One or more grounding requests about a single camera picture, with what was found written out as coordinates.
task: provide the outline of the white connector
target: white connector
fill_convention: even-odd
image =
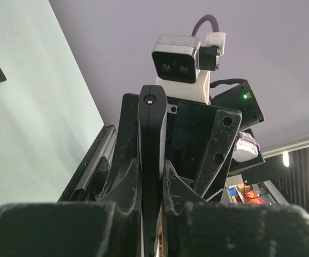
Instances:
[[[258,157],[259,151],[254,143],[239,138],[232,158],[237,162],[246,162]]]
[[[206,38],[206,47],[216,46],[220,49],[219,56],[224,54],[225,32],[209,32]]]

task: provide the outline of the black robot frame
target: black robot frame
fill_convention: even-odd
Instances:
[[[124,95],[112,164],[58,203],[0,207],[0,256],[155,256],[159,215],[164,256],[309,256],[301,208],[219,203],[241,122],[161,86]]]

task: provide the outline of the hole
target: hole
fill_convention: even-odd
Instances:
[[[186,151],[184,151],[183,152],[183,159],[184,160],[188,160],[188,159],[190,159],[191,157],[190,157],[190,154],[189,153],[187,153]]]
[[[152,105],[156,102],[156,98],[154,95],[146,95],[144,97],[144,103],[147,105]]]
[[[214,161],[215,161],[217,164],[220,164],[221,162],[223,162],[223,155],[220,154],[220,153],[215,154],[215,156],[214,156]]]
[[[226,125],[226,126],[230,126],[232,124],[232,119],[230,117],[225,117],[223,119],[223,124]]]

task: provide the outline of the white plastic housing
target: white plastic housing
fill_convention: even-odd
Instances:
[[[220,49],[220,56],[224,54],[225,32],[209,32],[206,38],[206,47],[216,46]]]
[[[246,162],[258,157],[258,154],[258,148],[255,144],[239,138],[232,158],[237,162]]]
[[[209,103],[210,71],[199,72],[196,83],[182,83],[156,78],[155,84],[162,86],[167,96],[200,103]]]

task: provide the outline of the light purple ceiling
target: light purple ceiling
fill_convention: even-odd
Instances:
[[[154,82],[151,52],[157,38],[190,35],[197,20],[210,13],[227,34],[225,56],[212,80],[248,79],[266,118],[253,127],[263,148],[309,134],[309,1],[50,3],[107,125],[117,126],[123,94]],[[197,37],[204,40],[209,26]]]

